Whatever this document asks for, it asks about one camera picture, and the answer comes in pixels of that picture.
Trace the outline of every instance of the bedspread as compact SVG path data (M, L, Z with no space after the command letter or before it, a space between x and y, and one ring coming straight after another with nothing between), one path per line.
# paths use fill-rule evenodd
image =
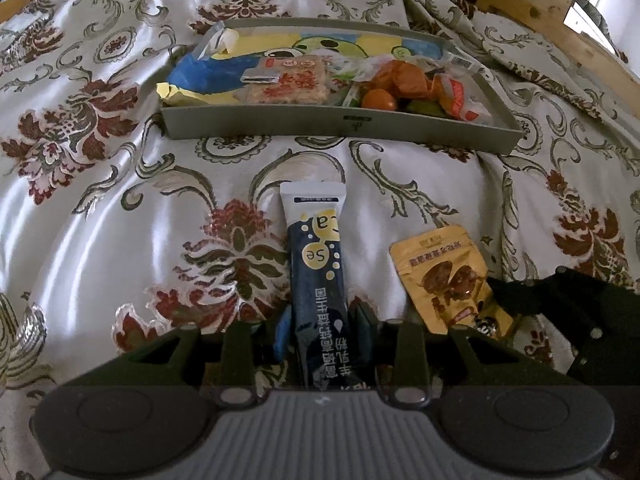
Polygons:
M332 136L174 141L154 85L216 20L365 20L449 38L519 120L508 156ZM457 0L33 0L0 25L0 478L46 464L34 407L117 352L286 301L277 183L341 180L350 303L411 312L393 242L461 224L494 276L640 277L640 124L541 36ZM559 370L543 318L514 345ZM287 364L257 373L282 384Z

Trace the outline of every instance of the wooden bed frame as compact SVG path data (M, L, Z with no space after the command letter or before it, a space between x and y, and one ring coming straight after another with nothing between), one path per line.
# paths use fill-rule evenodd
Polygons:
M640 79L587 34L577 34L564 24L573 4L571 0L476 1L480 10L503 14L542 34L571 60L591 70L640 119Z
M7 0L0 2L0 23L18 14L31 0Z

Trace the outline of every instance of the snack package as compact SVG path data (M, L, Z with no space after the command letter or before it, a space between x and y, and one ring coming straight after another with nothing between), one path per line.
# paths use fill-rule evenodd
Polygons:
M324 62L319 56L265 57L245 70L247 104L324 104L329 97Z
M294 333L307 388L366 387L358 373L342 277L341 182L280 185L289 236Z
M507 335L512 319L493 301L486 264L463 227L409 238L393 244L390 253L430 332L446 334L463 324L497 338Z

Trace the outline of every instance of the orange candy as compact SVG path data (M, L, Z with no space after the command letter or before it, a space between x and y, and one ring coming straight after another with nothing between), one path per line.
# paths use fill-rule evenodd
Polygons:
M393 72L398 95L408 99L427 99L430 88L424 72L411 63L402 62Z
M369 90L364 95L360 107L372 108L373 110L389 110L393 112L398 110L398 103L396 103L396 100L389 92L382 88L376 88L374 90Z
M368 87L385 90L394 97L433 99L431 81L424 72L411 63L397 59L385 63Z

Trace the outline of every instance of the gray rubber grip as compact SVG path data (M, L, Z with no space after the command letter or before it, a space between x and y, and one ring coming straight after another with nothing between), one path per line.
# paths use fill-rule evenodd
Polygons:
M77 480L54 472L49 480ZM145 480L507 480L460 456L421 412L370 392L271 392L220 416L202 445ZM603 480L594 470L564 480Z

